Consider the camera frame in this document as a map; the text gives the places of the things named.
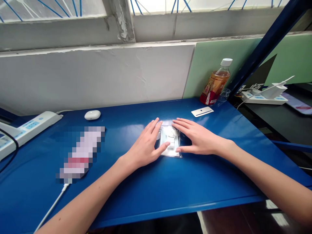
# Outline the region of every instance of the forearm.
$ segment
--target forearm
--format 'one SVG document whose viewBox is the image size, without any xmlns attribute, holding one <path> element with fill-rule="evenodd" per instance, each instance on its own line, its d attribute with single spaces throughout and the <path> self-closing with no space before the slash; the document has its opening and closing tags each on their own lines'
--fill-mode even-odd
<svg viewBox="0 0 312 234">
<path fill-rule="evenodd" d="M 122 157 L 36 233 L 85 234 L 115 188 L 135 169 Z"/>
<path fill-rule="evenodd" d="M 222 157 L 242 170 L 281 210 L 312 224 L 312 191 L 232 143 Z"/>
</svg>

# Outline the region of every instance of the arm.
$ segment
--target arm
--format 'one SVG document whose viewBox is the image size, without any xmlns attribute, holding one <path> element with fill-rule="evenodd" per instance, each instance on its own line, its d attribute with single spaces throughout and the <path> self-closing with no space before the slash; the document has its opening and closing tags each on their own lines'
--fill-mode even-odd
<svg viewBox="0 0 312 234">
<path fill-rule="evenodd" d="M 162 121 L 150 122 L 131 149 L 99 179 L 82 191 L 36 233 L 85 234 L 115 188 L 139 167 L 155 161 L 170 144 L 155 150 L 154 145 Z"/>
<path fill-rule="evenodd" d="M 304 225 L 312 224 L 311 190 L 193 121 L 177 118 L 173 122 L 192 141 L 191 146 L 181 146 L 177 151 L 216 154 L 230 161 L 287 215 Z"/>
</svg>

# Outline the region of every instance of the bottle cap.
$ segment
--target bottle cap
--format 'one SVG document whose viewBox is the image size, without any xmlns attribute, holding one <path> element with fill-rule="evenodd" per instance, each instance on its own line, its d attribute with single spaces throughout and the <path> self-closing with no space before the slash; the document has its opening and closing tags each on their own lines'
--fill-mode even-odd
<svg viewBox="0 0 312 234">
<path fill-rule="evenodd" d="M 232 63 L 232 61 L 233 61 L 233 59 L 231 59 L 231 58 L 224 58 L 224 59 L 222 59 L 222 62 L 221 62 L 221 66 L 222 67 L 229 67 L 230 65 L 231 65 L 231 63 Z"/>
</svg>

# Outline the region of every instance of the finger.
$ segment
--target finger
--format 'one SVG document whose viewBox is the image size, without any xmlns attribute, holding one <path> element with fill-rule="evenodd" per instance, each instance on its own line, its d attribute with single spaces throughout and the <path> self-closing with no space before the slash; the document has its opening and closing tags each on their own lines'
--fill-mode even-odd
<svg viewBox="0 0 312 234">
<path fill-rule="evenodd" d="M 170 142 L 163 143 L 160 147 L 158 147 L 156 150 L 153 151 L 153 156 L 158 158 L 162 154 L 162 152 L 164 152 L 167 149 L 169 145 Z"/>
<path fill-rule="evenodd" d="M 181 125 L 187 129 L 189 129 L 191 127 L 190 124 L 183 122 L 183 121 L 180 121 L 180 120 L 173 120 L 172 122 L 174 122 L 175 124 Z"/>
<path fill-rule="evenodd" d="M 146 125 L 146 127 L 144 128 L 144 130 L 141 132 L 141 135 L 139 136 L 138 140 L 141 139 L 145 133 L 147 132 L 147 130 L 151 127 L 152 123 L 154 122 L 154 120 L 152 120 L 151 122 L 149 122 L 148 125 Z"/>
<path fill-rule="evenodd" d="M 180 146 L 176 149 L 176 152 L 183 152 L 183 153 L 194 153 L 196 154 L 196 146 L 191 145 L 191 146 Z"/>
<path fill-rule="evenodd" d="M 159 118 L 157 117 L 150 125 L 150 127 L 147 129 L 146 133 L 151 134 L 156 126 L 156 124 L 158 123 Z"/>
<path fill-rule="evenodd" d="M 188 135 L 189 130 L 181 125 L 178 125 L 176 123 L 171 124 L 173 127 L 175 127 L 176 129 L 180 130 L 181 132 L 183 132 L 185 135 Z"/>
<path fill-rule="evenodd" d="M 186 122 L 186 123 L 188 123 L 189 125 L 195 125 L 195 124 L 196 124 L 194 121 L 187 120 L 187 119 L 177 118 L 177 120 Z"/>
<path fill-rule="evenodd" d="M 159 133 L 159 129 L 160 129 L 160 127 L 162 126 L 162 121 L 160 121 L 156 126 L 155 126 L 155 128 L 154 128 L 154 130 L 153 130 L 153 132 L 152 132 L 152 137 L 153 138 L 157 138 L 157 135 L 158 135 L 158 133 Z"/>
</svg>

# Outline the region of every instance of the green partition board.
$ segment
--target green partition board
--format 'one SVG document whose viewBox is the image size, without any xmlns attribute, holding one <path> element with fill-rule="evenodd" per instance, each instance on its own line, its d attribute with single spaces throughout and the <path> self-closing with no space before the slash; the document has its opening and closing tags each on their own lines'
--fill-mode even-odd
<svg viewBox="0 0 312 234">
<path fill-rule="evenodd" d="M 279 83 L 293 75 L 295 77 L 288 84 L 312 81 L 312 34 L 284 37 L 264 62 L 276 54 L 265 85 Z"/>
<path fill-rule="evenodd" d="M 261 38 L 235 39 L 223 41 L 198 42 L 195 47 L 188 73 L 183 98 L 199 97 L 208 82 L 210 74 L 220 68 L 224 58 L 231 58 L 231 76 L 227 84 L 253 52 Z"/>
<path fill-rule="evenodd" d="M 213 70 L 220 67 L 223 58 L 232 58 L 229 67 L 231 77 L 235 77 L 246 59 L 256 48 L 261 38 L 235 39 L 223 41 L 198 42 L 195 47 L 183 98 L 199 97 Z M 265 59 L 277 54 L 266 80 L 266 85 L 280 82 L 295 75 L 290 83 L 311 82 L 312 75 L 312 34 L 289 35 L 276 46 Z"/>
</svg>

